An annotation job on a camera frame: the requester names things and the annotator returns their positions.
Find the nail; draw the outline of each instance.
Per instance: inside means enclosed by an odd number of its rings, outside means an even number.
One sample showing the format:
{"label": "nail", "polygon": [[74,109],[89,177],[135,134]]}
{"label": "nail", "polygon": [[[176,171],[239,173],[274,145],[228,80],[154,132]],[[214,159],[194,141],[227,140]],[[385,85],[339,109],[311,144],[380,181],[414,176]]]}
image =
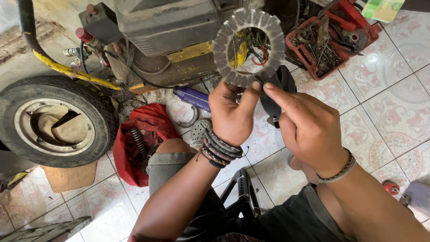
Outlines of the nail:
{"label": "nail", "polygon": [[274,87],[274,85],[273,85],[272,83],[268,83],[268,82],[266,82],[266,84],[264,84],[264,86],[265,86],[267,89],[273,89],[273,87]]}
{"label": "nail", "polygon": [[254,81],[251,84],[251,88],[254,89],[254,90],[256,90],[256,91],[260,91],[261,90],[261,84],[260,84],[260,82]]}

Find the wooden board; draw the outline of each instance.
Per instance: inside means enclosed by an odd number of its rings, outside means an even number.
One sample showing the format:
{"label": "wooden board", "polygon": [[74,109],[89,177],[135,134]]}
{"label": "wooden board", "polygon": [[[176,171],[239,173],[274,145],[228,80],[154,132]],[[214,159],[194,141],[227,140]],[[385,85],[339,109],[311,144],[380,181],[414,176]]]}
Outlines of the wooden board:
{"label": "wooden board", "polygon": [[94,183],[97,162],[76,168],[53,168],[41,166],[55,193],[75,190]]}

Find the banknote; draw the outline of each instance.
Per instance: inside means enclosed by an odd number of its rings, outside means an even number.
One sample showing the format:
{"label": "banknote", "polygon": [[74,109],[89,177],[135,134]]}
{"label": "banknote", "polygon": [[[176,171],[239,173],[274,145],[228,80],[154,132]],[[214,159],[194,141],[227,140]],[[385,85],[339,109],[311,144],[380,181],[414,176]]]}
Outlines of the banknote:
{"label": "banknote", "polygon": [[369,0],[361,14],[385,23],[394,20],[405,0]]}

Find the spring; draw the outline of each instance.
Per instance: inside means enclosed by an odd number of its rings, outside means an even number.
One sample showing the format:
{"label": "spring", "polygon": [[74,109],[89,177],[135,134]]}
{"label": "spring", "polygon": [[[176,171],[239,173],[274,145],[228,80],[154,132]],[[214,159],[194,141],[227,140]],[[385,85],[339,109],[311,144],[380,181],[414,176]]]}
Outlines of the spring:
{"label": "spring", "polygon": [[142,161],[144,161],[148,155],[148,149],[145,146],[145,142],[142,139],[142,135],[138,128],[134,127],[131,130],[133,141],[135,142],[137,148],[139,149],[139,155]]}

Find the red cloth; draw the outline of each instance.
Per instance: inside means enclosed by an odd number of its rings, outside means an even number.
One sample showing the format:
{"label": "red cloth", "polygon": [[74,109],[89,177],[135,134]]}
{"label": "red cloth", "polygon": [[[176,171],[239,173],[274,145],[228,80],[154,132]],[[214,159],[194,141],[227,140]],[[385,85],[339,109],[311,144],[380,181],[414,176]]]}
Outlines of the red cloth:
{"label": "red cloth", "polygon": [[138,149],[129,131],[133,127],[145,130],[143,140],[147,147],[181,136],[166,114],[166,105],[158,103],[134,109],[129,119],[120,125],[114,143],[114,160],[118,175],[129,185],[144,187],[148,186],[148,175],[141,171],[142,161],[137,156]]}

